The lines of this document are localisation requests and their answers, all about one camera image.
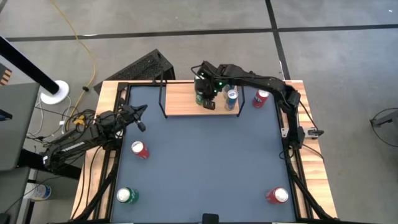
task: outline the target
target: wooden shelf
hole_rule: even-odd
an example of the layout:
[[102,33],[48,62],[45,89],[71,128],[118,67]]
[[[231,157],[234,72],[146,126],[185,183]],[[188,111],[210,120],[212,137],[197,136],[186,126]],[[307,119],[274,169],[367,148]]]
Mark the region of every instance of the wooden shelf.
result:
[[231,111],[225,109],[225,99],[221,93],[218,93],[214,99],[216,103],[215,110],[209,110],[196,103],[196,93],[192,83],[168,83],[166,86],[166,106],[167,116],[189,116],[189,115],[233,115],[239,113],[239,102],[236,102],[235,108]]

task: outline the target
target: metal bracket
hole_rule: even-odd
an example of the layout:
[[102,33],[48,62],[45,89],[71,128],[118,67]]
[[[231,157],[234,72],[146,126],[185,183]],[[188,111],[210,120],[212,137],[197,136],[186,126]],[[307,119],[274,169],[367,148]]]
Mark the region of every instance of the metal bracket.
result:
[[[319,138],[316,128],[303,128],[303,130],[305,133],[305,138],[310,138],[310,139],[318,139]],[[288,128],[280,129],[280,133],[282,134],[283,138],[286,138],[288,132],[289,132]]]

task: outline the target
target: white pole base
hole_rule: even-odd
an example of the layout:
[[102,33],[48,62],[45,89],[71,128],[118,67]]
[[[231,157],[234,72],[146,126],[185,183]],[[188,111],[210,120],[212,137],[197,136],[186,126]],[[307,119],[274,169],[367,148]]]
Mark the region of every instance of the white pole base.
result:
[[62,102],[69,94],[69,85],[62,80],[56,80],[55,83],[60,87],[56,94],[41,93],[40,99],[47,105],[55,105]]

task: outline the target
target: yellow cable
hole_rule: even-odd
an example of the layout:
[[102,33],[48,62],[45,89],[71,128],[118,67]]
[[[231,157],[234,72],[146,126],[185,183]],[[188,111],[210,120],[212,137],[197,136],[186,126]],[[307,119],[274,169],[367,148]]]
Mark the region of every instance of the yellow cable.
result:
[[[58,5],[55,3],[55,1],[54,0],[50,0],[50,1],[54,5],[54,7],[57,9],[57,11],[61,14],[61,16],[64,18],[64,20],[68,23],[69,27],[71,28],[71,30],[73,32],[73,35],[75,35],[76,40],[79,42],[79,44],[81,44],[86,49],[88,55],[90,56],[91,60],[93,61],[93,75],[91,76],[90,81],[86,85],[86,87],[88,88],[88,86],[90,86],[91,83],[93,82],[93,80],[95,78],[95,75],[96,75],[97,64],[96,64],[95,58],[94,58],[93,54],[90,52],[90,50],[88,50],[86,45],[81,40],[79,40],[79,37],[77,36],[77,33],[76,33],[75,29],[70,24],[69,20],[64,15],[64,13],[61,11],[61,9],[58,7]],[[83,97],[84,94],[85,94],[85,90],[83,90],[82,93],[80,94],[79,99],[77,100],[77,102],[75,104],[75,107],[73,108],[72,112],[70,113],[70,116],[72,116],[74,114],[74,112],[76,111],[76,108],[79,105],[80,100],[81,100],[81,98]]]

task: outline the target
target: red soda can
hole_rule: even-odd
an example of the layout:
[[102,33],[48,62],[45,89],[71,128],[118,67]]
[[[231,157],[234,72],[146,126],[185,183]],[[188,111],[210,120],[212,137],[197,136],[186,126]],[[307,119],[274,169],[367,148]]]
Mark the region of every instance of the red soda can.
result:
[[285,203],[288,198],[287,191],[282,187],[276,187],[266,193],[266,199],[269,203]]
[[258,90],[253,99],[253,106],[255,108],[260,108],[260,107],[264,106],[264,104],[266,103],[266,101],[268,99],[268,96],[269,96],[269,92],[264,91],[264,90]]
[[149,151],[147,146],[141,142],[141,141],[136,141],[131,145],[131,150],[132,152],[140,157],[141,159],[148,159],[149,158]]

